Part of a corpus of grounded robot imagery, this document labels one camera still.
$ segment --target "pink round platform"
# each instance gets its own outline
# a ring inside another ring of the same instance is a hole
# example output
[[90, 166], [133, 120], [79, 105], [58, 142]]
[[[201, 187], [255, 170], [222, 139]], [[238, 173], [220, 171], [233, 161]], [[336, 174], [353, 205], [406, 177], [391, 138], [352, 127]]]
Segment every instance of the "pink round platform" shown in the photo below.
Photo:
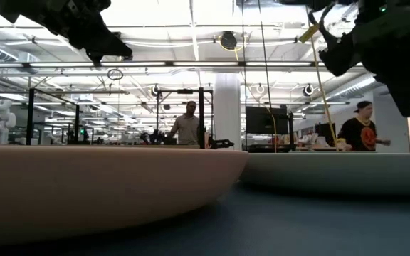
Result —
[[0, 245], [149, 223], [230, 189], [248, 154], [199, 149], [0, 146]]

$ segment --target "man in black t-shirt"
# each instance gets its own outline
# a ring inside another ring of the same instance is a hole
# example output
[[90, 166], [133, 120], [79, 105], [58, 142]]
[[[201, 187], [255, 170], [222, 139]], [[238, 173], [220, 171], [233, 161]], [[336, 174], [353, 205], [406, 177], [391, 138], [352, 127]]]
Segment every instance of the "man in black t-shirt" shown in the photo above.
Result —
[[338, 134], [338, 147], [345, 151], [376, 151], [376, 144], [390, 146], [388, 139], [378, 139], [376, 125], [370, 120], [373, 104], [369, 101], [357, 104], [358, 115], [347, 120]]

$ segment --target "man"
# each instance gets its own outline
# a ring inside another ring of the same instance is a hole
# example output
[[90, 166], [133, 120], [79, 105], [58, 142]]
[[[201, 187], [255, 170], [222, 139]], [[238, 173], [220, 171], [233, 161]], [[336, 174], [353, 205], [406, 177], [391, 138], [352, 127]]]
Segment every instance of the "man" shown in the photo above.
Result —
[[188, 102], [186, 106], [186, 114], [183, 114], [175, 120], [174, 126], [169, 133], [169, 137], [173, 137], [179, 132], [178, 144], [180, 145], [198, 144], [197, 134], [199, 131], [199, 118], [194, 116], [196, 107], [195, 102]]
[[357, 104], [355, 118], [347, 120], [338, 134], [338, 148], [346, 151], [376, 151], [376, 144], [390, 146], [388, 139], [378, 139], [376, 125], [370, 120], [373, 104], [362, 101]]

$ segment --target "orange graphic on shirt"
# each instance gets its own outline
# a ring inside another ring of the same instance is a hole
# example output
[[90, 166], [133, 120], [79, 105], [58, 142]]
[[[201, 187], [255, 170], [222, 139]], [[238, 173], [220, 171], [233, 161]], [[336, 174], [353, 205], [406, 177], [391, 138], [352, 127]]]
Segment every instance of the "orange graphic on shirt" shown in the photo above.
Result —
[[373, 129], [365, 127], [362, 129], [362, 142], [363, 145], [369, 150], [376, 149], [376, 134]]

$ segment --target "white pillar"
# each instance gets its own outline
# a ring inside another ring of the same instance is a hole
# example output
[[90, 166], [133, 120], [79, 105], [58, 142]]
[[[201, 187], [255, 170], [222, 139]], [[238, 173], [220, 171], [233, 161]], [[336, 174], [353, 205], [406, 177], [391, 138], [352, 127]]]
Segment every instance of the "white pillar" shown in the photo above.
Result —
[[391, 146], [377, 145], [383, 153], [409, 153], [409, 125], [391, 96], [376, 96], [373, 101], [374, 119], [379, 139], [390, 139]]
[[238, 74], [220, 73], [214, 83], [214, 133], [241, 150], [240, 80]]

